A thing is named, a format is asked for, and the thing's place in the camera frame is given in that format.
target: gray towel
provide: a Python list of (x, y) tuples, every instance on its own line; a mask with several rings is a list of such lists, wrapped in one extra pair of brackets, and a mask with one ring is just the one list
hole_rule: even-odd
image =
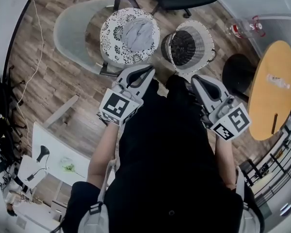
[(132, 52), (151, 48), (153, 23), (147, 18), (138, 18), (128, 22), (117, 37), (124, 42)]

